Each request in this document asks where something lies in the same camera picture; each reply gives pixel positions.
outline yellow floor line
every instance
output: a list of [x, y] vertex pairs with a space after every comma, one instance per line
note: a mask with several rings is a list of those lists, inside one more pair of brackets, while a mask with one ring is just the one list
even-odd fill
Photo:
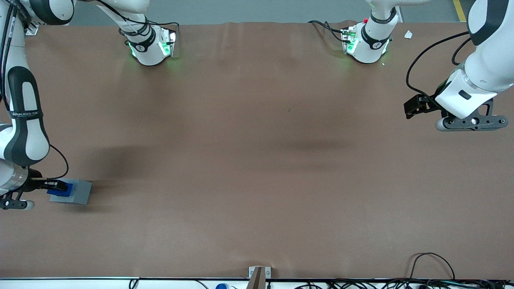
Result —
[[453, 5], [455, 6], [455, 10], [457, 11], [458, 20], [460, 22], [465, 22], [466, 16], [464, 15], [464, 10], [462, 10], [461, 1], [453, 0]]

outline white robotic arm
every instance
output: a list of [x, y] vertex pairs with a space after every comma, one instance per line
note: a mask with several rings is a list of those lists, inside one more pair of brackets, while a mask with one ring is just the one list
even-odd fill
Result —
[[386, 52], [389, 37], [398, 23], [397, 6], [414, 6], [430, 0], [365, 0], [371, 6], [368, 21], [349, 27], [350, 35], [344, 35], [344, 51], [362, 63], [373, 63]]
[[[440, 131], [497, 130], [506, 127], [504, 116], [492, 114], [492, 98], [514, 84], [514, 1], [476, 0], [468, 15], [473, 52], [433, 96], [417, 95], [404, 104], [408, 119], [441, 110]], [[485, 115], [478, 112], [486, 105]]]
[[[143, 65], [156, 65], [171, 56], [175, 31], [151, 24], [144, 16], [149, 0], [85, 0], [97, 4], [119, 26], [132, 54]], [[0, 208], [28, 209], [30, 201], [20, 200], [34, 189], [66, 191], [62, 181], [42, 178], [29, 167], [49, 151], [43, 125], [38, 86], [25, 57], [24, 29], [31, 23], [64, 25], [74, 14], [73, 0], [0, 0], [0, 33], [5, 45], [2, 61], [2, 93], [11, 124], [0, 123]]]

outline blue block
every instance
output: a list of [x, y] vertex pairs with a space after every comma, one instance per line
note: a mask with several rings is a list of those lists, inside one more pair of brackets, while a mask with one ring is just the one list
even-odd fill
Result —
[[48, 190], [46, 191], [47, 194], [51, 194], [51, 195], [54, 195], [54, 196], [70, 196], [71, 195], [71, 190], [73, 189], [73, 184], [66, 184], [68, 186], [68, 189], [63, 192], [63, 191], [57, 191], [57, 190]]

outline gray box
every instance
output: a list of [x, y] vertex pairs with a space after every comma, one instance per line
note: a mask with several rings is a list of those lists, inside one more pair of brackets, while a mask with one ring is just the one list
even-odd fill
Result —
[[89, 193], [91, 192], [92, 183], [76, 178], [60, 178], [59, 180], [72, 184], [71, 194], [69, 196], [50, 196], [50, 202], [61, 204], [87, 205]]

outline brown table surface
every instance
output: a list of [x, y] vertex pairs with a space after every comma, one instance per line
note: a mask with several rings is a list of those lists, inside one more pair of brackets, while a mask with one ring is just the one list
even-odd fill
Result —
[[[458, 278], [512, 278], [514, 125], [441, 133], [438, 113], [403, 113], [409, 64], [465, 29], [400, 24], [364, 65], [310, 24], [184, 26], [180, 59], [143, 67], [117, 27], [42, 27], [27, 56], [46, 130], [94, 189], [88, 206], [39, 191], [32, 211], [1, 212], [0, 276], [237, 277], [260, 264], [405, 277], [433, 251]], [[412, 83], [432, 92], [464, 39], [430, 51]], [[514, 118], [508, 94], [495, 112]], [[34, 167], [64, 170], [53, 151]], [[415, 277], [448, 270], [425, 258]]]

